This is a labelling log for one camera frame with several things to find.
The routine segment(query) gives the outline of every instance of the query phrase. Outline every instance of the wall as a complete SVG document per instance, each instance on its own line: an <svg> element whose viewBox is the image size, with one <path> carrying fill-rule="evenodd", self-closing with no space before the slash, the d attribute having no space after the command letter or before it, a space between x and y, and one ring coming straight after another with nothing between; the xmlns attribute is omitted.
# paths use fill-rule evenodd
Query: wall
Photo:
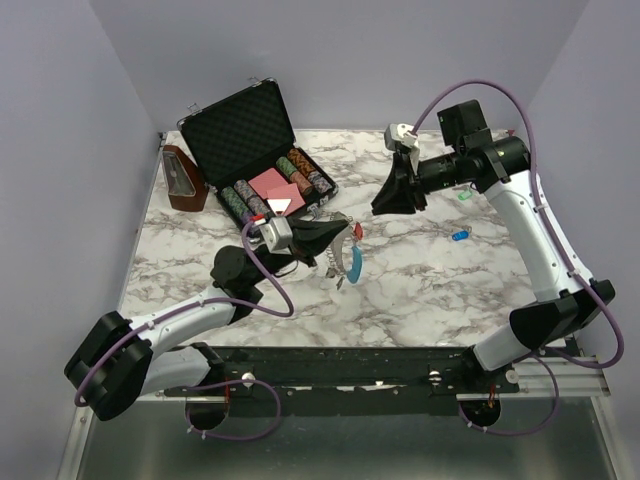
<svg viewBox="0 0 640 480"><path fill-rule="evenodd" d="M296 127L414 122L448 85L486 77L529 102L587 0L90 0L159 129L256 76L276 77ZM493 125L516 115L474 92ZM435 126L430 119L427 126Z"/></svg>
<svg viewBox="0 0 640 480"><path fill-rule="evenodd" d="M617 290L612 309L627 349L607 370L619 427L640 452L640 3L592 0L531 103L542 181L576 251ZM581 341L610 358L615 342L603 318ZM636 471L640 457L635 455Z"/></svg>
<svg viewBox="0 0 640 480"><path fill-rule="evenodd" d="M158 137L84 0L0 5L0 478L56 477L62 370L116 307Z"/></svg>

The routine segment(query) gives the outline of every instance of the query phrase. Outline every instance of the case lid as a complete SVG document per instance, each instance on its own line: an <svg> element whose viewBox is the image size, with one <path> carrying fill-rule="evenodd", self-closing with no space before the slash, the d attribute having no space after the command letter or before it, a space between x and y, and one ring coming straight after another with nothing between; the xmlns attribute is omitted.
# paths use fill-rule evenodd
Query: case lid
<svg viewBox="0 0 640 480"><path fill-rule="evenodd" d="M295 141L280 87L271 78L180 120L178 126L205 181L218 189L266 170L272 165L261 164Z"/></svg>

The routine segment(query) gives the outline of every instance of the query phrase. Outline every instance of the marble table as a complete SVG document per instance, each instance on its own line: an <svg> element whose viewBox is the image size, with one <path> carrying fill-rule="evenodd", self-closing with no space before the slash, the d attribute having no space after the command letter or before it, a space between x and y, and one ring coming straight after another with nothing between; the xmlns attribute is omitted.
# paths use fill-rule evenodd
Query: marble table
<svg viewBox="0 0 640 480"><path fill-rule="evenodd" d="M282 279L293 318L260 312L195 338L214 345L465 346L507 322L533 300L524 264L501 219L481 195L431 195L425 212L373 217L370 202L387 178L390 153L379 132L297 131L298 144L340 186L328 211L361 222L364 267L356 285L325 278L327 259ZM420 136L422 158L446 151L439 133ZM167 143L188 148L179 133ZM211 282L217 250L240 244L239 232L210 195L200 213L172 210L158 171L129 276L123 314L148 313L198 293ZM467 240L451 234L472 227ZM268 282L261 304L284 309Z"/></svg>

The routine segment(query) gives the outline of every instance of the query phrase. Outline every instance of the poker chip case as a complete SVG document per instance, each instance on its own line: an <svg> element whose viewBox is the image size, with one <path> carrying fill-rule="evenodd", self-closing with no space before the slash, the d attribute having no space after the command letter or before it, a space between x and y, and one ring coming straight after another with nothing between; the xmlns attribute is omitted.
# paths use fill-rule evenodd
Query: poker chip case
<svg viewBox="0 0 640 480"><path fill-rule="evenodd" d="M335 181L327 175L299 145L280 87L268 78L227 97L178 122L178 128L196 161L206 184L238 228L243 222L223 198L226 187L233 188L238 180L250 180L276 168L281 157L297 149L315 169L316 176L328 182L324 193L314 188L304 196L305 205L290 216L314 214L338 192Z"/></svg>

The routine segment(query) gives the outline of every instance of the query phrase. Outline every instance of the blue clip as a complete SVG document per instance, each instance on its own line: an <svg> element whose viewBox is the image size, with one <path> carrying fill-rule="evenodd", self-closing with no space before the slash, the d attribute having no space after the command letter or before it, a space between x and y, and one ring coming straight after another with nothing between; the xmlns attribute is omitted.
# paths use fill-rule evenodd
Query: blue clip
<svg viewBox="0 0 640 480"><path fill-rule="evenodd" d="M349 283L356 283L362 273L362 250L354 245L351 247L351 253L353 254L353 263L347 272L347 280Z"/></svg>
<svg viewBox="0 0 640 480"><path fill-rule="evenodd" d="M461 230L451 235L451 238L453 238L454 241L459 242L460 240L469 238L469 232L467 232L466 230Z"/></svg>

